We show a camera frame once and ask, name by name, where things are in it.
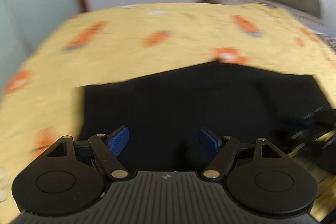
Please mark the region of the black pants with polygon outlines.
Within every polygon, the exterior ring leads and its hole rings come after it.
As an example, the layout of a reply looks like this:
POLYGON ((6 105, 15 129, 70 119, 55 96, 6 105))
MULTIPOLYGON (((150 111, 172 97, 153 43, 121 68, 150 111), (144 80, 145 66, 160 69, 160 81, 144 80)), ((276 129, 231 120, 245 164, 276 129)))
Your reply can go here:
POLYGON ((301 119, 330 103, 311 75, 288 75, 218 61, 128 81, 83 88, 80 140, 121 126, 129 141, 122 165, 136 170, 203 170, 211 161, 199 142, 207 128, 243 143, 259 137, 290 151, 301 119))

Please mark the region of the yellow carrot print bedsheet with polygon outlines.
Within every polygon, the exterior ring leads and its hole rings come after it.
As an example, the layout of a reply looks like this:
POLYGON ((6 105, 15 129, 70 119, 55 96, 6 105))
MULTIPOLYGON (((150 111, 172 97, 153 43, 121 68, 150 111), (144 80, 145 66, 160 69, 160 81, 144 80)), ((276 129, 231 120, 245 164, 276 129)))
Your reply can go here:
POLYGON ((78 136, 77 87, 223 63, 313 75, 335 104, 335 54, 283 8, 157 3, 77 15, 47 38, 1 94, 1 223, 19 213, 15 176, 62 135, 78 136))

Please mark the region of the patterned pillow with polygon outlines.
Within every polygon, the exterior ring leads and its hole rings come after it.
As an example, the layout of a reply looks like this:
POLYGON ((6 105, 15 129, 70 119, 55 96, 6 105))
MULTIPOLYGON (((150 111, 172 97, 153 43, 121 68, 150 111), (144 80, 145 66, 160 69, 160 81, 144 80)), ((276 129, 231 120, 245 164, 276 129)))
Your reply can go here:
POLYGON ((329 27, 321 18, 312 16, 307 12, 294 9, 282 3, 270 1, 270 0, 199 0, 201 3, 212 3, 219 5, 246 5, 246 4, 259 4, 268 8, 283 8, 287 12, 291 13, 299 22, 311 28, 319 34, 326 34, 335 37, 335 29, 329 27))

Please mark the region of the frosted glass wardrobe door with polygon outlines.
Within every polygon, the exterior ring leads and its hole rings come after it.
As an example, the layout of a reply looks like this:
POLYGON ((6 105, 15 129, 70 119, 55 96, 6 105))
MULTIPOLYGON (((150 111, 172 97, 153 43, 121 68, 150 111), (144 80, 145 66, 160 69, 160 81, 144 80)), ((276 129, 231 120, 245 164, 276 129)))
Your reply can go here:
POLYGON ((55 28, 80 12, 79 0, 1 0, 1 88, 55 28))

